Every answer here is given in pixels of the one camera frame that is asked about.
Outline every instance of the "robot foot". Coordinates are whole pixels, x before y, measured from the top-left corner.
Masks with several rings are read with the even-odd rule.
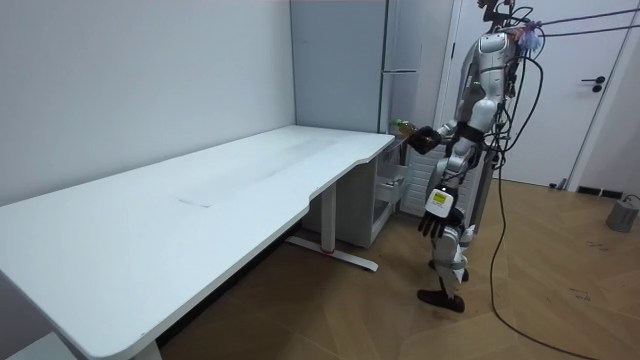
[[[429,267],[431,268],[431,270],[436,269],[436,264],[433,262],[433,260],[429,260]],[[462,282],[467,282],[467,281],[469,281],[469,270],[464,269],[464,274],[462,275]]]
[[[458,295],[455,295],[453,299],[449,299],[447,293],[444,290],[418,290],[418,299],[426,302],[429,305],[449,309],[457,313],[464,312],[464,300],[462,300],[462,298]]]

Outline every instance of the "door frame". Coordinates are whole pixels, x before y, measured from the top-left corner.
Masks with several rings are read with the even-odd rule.
[[[449,86],[453,85],[457,87],[459,85],[449,84],[449,74],[452,70],[457,71],[457,69],[451,69],[451,63],[453,61],[453,57],[451,55],[458,36],[462,1],[464,0],[454,0],[453,2],[451,24],[449,26],[449,36],[447,39],[446,54],[448,55],[445,56],[444,65],[442,68],[442,77],[440,79],[440,93],[438,95],[438,101],[436,105],[436,118],[433,124],[434,128],[442,126],[444,123],[446,123],[446,118],[444,117],[444,115],[446,114],[443,113]],[[640,1],[638,1],[637,7],[640,8]],[[632,24],[640,25],[640,16],[638,16],[638,12],[634,13]],[[589,125],[587,135],[585,136],[582,147],[580,148],[580,152],[578,153],[578,157],[576,158],[574,166],[571,169],[571,174],[569,175],[567,184],[567,190],[571,192],[575,192],[578,189],[578,186],[580,186],[579,183],[582,179],[582,176],[584,175],[584,171],[589,162],[589,158],[591,157],[591,154],[593,153],[593,150],[598,142],[598,137],[604,128],[610,111],[613,109],[613,101],[618,93],[618,89],[621,85],[624,73],[627,68],[632,65],[631,60],[633,51],[636,46],[640,46],[640,29],[628,29],[626,31],[622,47],[620,48],[620,52],[618,53],[616,62],[613,66],[610,81],[607,82],[607,86],[605,87],[604,93],[602,94],[602,98],[600,99],[598,107],[596,108],[596,112],[594,113],[593,119],[591,120],[591,124]],[[474,182],[472,192],[470,194],[472,198],[476,196],[479,178],[479,176],[474,176],[473,179],[470,179]]]

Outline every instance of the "white wall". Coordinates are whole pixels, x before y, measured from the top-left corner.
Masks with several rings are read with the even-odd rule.
[[[587,136],[569,190],[578,186],[627,190],[640,161],[640,29],[631,30]]]
[[[0,51],[0,205],[294,123],[286,1],[4,0]],[[0,279],[0,358],[48,329]]]

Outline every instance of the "humanoid robot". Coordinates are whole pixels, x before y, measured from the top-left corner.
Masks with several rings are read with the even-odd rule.
[[[456,208],[458,189],[486,150],[485,135],[505,125],[500,114],[506,99],[514,96],[518,60],[524,54],[509,31],[512,18],[496,12],[496,3],[478,1],[486,8],[484,21],[492,26],[466,56],[453,119],[437,130],[424,127],[408,141],[420,154],[446,145],[446,155],[429,180],[425,213],[418,228],[431,237],[433,259],[429,266],[440,278],[440,289],[419,290],[417,295],[428,304],[456,312],[465,309],[462,298],[455,295],[455,284],[469,279],[462,253],[474,233],[474,226],[465,227],[464,212]]]

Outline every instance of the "desk leg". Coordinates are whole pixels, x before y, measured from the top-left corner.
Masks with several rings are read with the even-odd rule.
[[[292,236],[287,242],[309,250],[331,256],[332,258],[358,265],[365,270],[375,272],[378,264],[357,256],[336,250],[336,184],[332,184],[322,193],[322,230],[321,245]]]
[[[160,355],[160,349],[158,349],[158,345],[154,341],[131,360],[162,360],[162,355]]]

